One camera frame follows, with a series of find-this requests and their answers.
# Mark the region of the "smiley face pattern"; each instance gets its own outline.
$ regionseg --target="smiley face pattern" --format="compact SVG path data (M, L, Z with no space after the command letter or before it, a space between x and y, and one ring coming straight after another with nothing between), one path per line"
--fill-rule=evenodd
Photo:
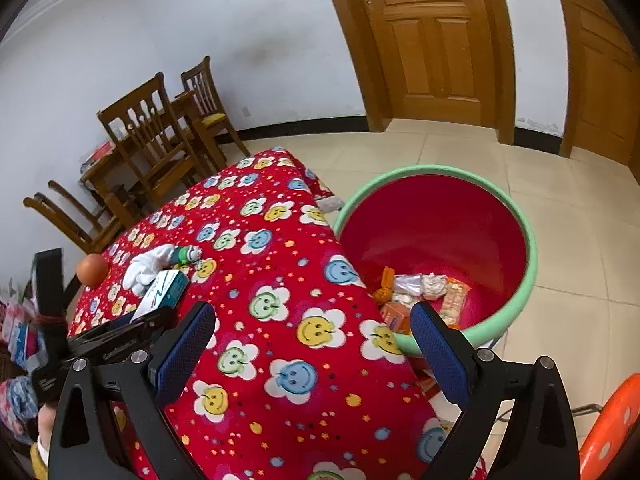
M79 300L71 334L140 303L122 288L127 264L116 259L125 253L167 243L202 250L180 267L190 284L177 311L208 301L216 331L164 413L209 479L417 480L442 443L394 335L318 210L331 196L323 189L282 148L245 159L125 232L104 251L104 283ZM120 418L135 472L155 478Z

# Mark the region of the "orange stool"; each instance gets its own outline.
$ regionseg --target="orange stool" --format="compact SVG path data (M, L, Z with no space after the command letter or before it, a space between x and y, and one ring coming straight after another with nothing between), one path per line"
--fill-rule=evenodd
M640 414L640 374L626 379L609 397L580 448L580 480L596 480L625 442Z

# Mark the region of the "floor tile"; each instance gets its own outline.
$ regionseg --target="floor tile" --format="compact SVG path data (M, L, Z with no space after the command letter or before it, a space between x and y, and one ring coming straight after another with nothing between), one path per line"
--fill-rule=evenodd
M491 346L491 350L494 352L494 354L496 354L500 359L502 359L504 357L504 347L507 345L508 336L509 336L509 330L507 330L507 332L502 334L502 337L498 339L498 341L495 342L493 346L491 346L491 344L495 341L495 339L488 341L482 346L484 348L489 348Z
M327 213L326 215L324 215L326 222L329 224L329 227L331 227L332 229L334 228L335 221L338 219L338 216L340 216L339 211L333 211L332 213Z
M373 180L379 173L365 171L327 170L321 179L335 196L347 202L360 188Z
M238 148L232 142L229 144L220 144L220 150L226 156L226 164L228 166L237 164L238 162L243 160L246 156L243 152L240 151L240 148Z
M443 164L471 171L509 192L504 156L496 142L427 135L418 162Z
M507 357L506 356L502 356L502 359L507 361ZM504 400L503 402L500 403L500 409L498 410L498 414L495 416L495 418L498 418L499 416L501 416L503 413L505 413L507 410L510 410L511 408L513 408L513 400ZM504 418L509 420L509 417L511 416L511 412L506 413L504 415ZM504 435L504 430L507 427L507 423L503 422L501 420L498 420L497 422L494 423L494 426L491 428L491 434L499 434L499 435Z
M629 224L640 224L640 186L593 164L569 160L584 205Z
M611 338L605 402L629 375L640 373L640 306L610 302L609 307Z
M311 171L313 171L316 174L316 177L318 178L322 178L322 176L324 175L324 173L327 170L323 170L322 168L310 168L308 167Z
M582 205L565 158L517 146L500 144L500 147L511 191Z
M537 285L607 298L598 239L584 209L512 192L533 227L540 257Z
M414 134L437 134L496 142L498 135L493 128L472 124L444 123L441 121L419 121L415 119L394 119L386 129L388 132L409 132Z
M611 160L610 158L607 158L605 156L597 155L593 152L588 152L587 150L578 148L577 146L574 146L574 148L571 150L571 158L573 160L580 160L581 162L592 164L599 167L601 170L609 171L616 176L619 176L636 184L636 180L633 176L633 173L631 173L631 170L624 164L620 164L615 160Z
M486 470L489 471L494 464L495 456L498 454L500 444L502 443L502 435L491 434L484 445L482 450L482 458L486 465Z
M385 173L412 166L418 163L424 138L424 134L401 132L354 134L331 169Z
M509 330L504 357L522 363L533 363L541 355L551 357L575 408L602 403L608 345L607 301L537 286ZM574 420L578 436L587 435L595 418Z
M596 213L589 220L602 252L609 299L640 304L640 227Z
M448 420L449 422L456 422L458 420L461 413L460 408L449 402L442 392L431 397L429 403L441 420Z
M250 140L247 146L252 153L282 146L300 162L310 168L326 169L348 145L353 134L309 134L303 136L273 137Z

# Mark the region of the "door panel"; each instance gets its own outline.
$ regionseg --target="door panel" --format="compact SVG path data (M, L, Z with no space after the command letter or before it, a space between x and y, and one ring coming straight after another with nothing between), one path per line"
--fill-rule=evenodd
M640 64L602 0L570 0L578 30L568 29L569 56L578 56L574 146L629 162L640 118Z
M495 126L484 0L368 0L393 113Z

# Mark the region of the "blue gripper pad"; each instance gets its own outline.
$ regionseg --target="blue gripper pad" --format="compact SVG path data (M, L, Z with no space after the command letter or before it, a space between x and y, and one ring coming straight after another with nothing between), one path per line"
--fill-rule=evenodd
M167 341L172 344L170 349L162 348L167 352L162 362L154 364L156 361L154 358L149 363L149 380L155 387L155 400L158 407L163 408L178 400L211 339L215 325L216 316L213 307L209 303L198 302L173 329L178 331L177 340L167 339L163 342L163 335L158 341L157 345L161 347L162 343Z
M445 330L450 330L440 322ZM466 369L421 303L411 309L411 330L444 396L464 411L471 399Z

